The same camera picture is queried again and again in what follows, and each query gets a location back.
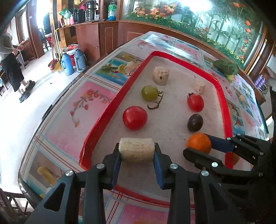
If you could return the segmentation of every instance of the small orange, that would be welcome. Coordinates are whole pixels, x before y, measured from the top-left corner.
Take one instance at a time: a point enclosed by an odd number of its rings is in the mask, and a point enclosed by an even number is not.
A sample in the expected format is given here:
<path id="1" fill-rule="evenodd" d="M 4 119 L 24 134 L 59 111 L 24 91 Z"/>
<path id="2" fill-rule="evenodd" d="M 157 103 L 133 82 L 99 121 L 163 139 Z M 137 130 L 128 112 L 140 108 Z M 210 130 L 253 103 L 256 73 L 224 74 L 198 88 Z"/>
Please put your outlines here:
<path id="1" fill-rule="evenodd" d="M 212 149 L 212 144 L 207 135 L 196 133 L 188 139 L 187 148 L 188 147 L 209 154 Z"/>

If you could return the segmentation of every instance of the jar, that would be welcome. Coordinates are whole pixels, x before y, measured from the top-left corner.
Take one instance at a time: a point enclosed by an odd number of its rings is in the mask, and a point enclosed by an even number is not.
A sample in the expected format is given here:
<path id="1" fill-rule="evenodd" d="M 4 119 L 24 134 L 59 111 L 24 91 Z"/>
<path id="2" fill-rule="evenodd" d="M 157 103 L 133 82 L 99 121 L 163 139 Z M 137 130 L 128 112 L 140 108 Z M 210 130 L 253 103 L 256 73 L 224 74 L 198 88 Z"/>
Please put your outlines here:
<path id="1" fill-rule="evenodd" d="M 112 0 L 108 6 L 108 20 L 116 20 L 117 1 Z"/>

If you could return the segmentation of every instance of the wooden chair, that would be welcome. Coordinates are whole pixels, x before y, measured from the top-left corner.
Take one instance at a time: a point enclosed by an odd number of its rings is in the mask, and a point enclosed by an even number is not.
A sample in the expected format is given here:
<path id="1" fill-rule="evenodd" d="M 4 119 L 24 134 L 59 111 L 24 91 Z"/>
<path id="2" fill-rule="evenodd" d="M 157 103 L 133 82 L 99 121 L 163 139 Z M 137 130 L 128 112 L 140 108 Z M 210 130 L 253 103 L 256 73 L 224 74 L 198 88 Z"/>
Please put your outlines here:
<path id="1" fill-rule="evenodd" d="M 25 210 L 23 211 L 16 198 L 25 198 L 23 194 L 5 192 L 0 188 L 0 220 L 2 219 L 4 223 L 8 224 L 22 224 L 25 223 L 28 215 L 31 212 L 27 212 L 27 206 L 29 202 L 27 201 Z"/>

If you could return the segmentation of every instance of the tile floor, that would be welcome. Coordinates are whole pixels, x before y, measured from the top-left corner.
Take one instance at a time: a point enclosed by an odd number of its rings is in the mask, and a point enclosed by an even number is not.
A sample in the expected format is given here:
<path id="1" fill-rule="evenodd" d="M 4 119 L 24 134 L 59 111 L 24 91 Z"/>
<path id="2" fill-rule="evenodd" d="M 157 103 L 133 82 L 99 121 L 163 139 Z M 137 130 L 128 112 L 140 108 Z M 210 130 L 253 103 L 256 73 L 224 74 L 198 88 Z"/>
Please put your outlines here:
<path id="1" fill-rule="evenodd" d="M 18 169 L 25 150 L 49 106 L 78 75 L 48 68 L 51 51 L 30 61 L 23 71 L 25 80 L 36 82 L 30 97 L 19 103 L 19 96 L 10 87 L 0 98 L 0 188 L 21 193 L 17 183 Z"/>

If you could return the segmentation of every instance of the red tomato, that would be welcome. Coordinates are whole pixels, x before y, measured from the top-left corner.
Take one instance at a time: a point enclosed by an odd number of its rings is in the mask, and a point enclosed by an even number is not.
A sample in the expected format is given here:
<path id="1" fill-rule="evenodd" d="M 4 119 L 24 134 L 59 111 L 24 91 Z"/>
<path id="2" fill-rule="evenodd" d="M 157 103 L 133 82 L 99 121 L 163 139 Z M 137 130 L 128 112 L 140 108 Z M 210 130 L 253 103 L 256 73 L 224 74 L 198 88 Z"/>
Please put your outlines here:
<path id="1" fill-rule="evenodd" d="M 204 101 L 199 94 L 189 93 L 187 96 L 187 103 L 191 110 L 195 112 L 200 112 L 203 110 Z"/>
<path id="2" fill-rule="evenodd" d="M 123 113 L 124 125 L 130 130 L 138 130 L 145 125 L 148 119 L 147 112 L 139 106 L 131 106 Z"/>

